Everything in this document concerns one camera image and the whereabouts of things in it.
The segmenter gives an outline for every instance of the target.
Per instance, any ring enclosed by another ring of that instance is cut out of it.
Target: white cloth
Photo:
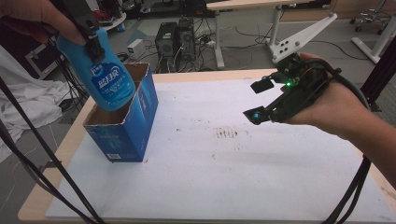
[[[70,98],[67,83],[32,78],[2,47],[0,47],[0,77],[37,128],[58,119],[62,115],[62,109],[58,104],[63,99]],[[2,91],[0,91],[0,119],[6,125],[14,142],[21,137],[23,130],[29,129]],[[0,162],[10,154],[11,151],[0,139]]]

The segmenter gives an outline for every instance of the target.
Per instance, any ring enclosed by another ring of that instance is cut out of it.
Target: plastic bottle
[[[84,46],[62,35],[58,36],[57,47],[71,63],[93,100],[104,110],[114,111],[133,97],[134,81],[108,45],[106,30],[99,28],[96,34],[105,50],[105,58],[98,63],[92,62]]]

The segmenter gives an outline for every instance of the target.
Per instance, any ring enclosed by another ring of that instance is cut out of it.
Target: open box
[[[148,63],[125,67],[136,85],[132,100],[116,111],[95,105],[83,126],[109,161],[142,161],[158,98]]]

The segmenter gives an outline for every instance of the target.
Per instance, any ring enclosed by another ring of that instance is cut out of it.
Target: floor
[[[125,31],[119,33],[117,31],[109,31],[109,43],[116,53],[125,52],[126,46],[136,37],[144,38],[148,47],[145,55],[155,53],[152,46],[158,27],[162,21],[177,21],[177,19],[156,19],[142,21],[127,21],[125,23]],[[293,33],[304,29],[312,22],[284,22],[281,23],[278,30],[278,39],[283,39]],[[197,33],[209,34],[209,27],[214,29],[213,19],[208,19],[208,23],[201,26]],[[270,29],[270,25],[248,24],[241,27],[224,26],[221,27],[221,45],[223,47],[244,47],[255,44],[258,35],[265,35]],[[328,60],[333,67],[343,69],[342,75],[355,83],[364,83],[365,79],[370,75],[375,65],[367,60],[364,54],[351,42],[354,36],[365,41],[369,47],[372,47],[378,39],[376,34],[378,27],[371,23],[363,27],[360,33],[355,32],[354,25],[349,21],[335,21],[320,33],[314,40],[307,44],[301,51],[311,52]],[[257,68],[273,68],[271,57],[267,48],[263,45],[256,45],[250,48],[223,48],[225,70],[243,70]],[[203,52],[204,65],[207,70],[216,70],[214,54],[212,49],[206,49]],[[158,62],[157,54],[152,54],[142,63],[150,63],[151,69],[155,70]],[[184,71],[188,71],[190,64],[186,65]],[[156,76],[165,76],[165,74],[157,74]],[[60,79],[62,76],[59,71],[55,70],[47,79]],[[396,85],[396,78],[391,82]],[[47,143],[55,151],[68,132],[71,124],[60,122],[61,119],[39,129],[41,135],[46,139]],[[31,131],[23,133],[21,139],[17,142],[17,146],[21,152],[25,153],[28,158],[38,167],[44,167],[48,162],[48,156],[42,147],[35,140]],[[18,211],[24,200],[32,190],[34,181],[23,170],[15,156],[9,156],[5,161],[0,163],[0,223],[22,223],[18,220]]]

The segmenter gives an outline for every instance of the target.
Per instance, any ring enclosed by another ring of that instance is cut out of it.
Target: bottle label
[[[134,91],[130,75],[116,63],[97,63],[91,66],[91,81],[109,104],[115,105]]]

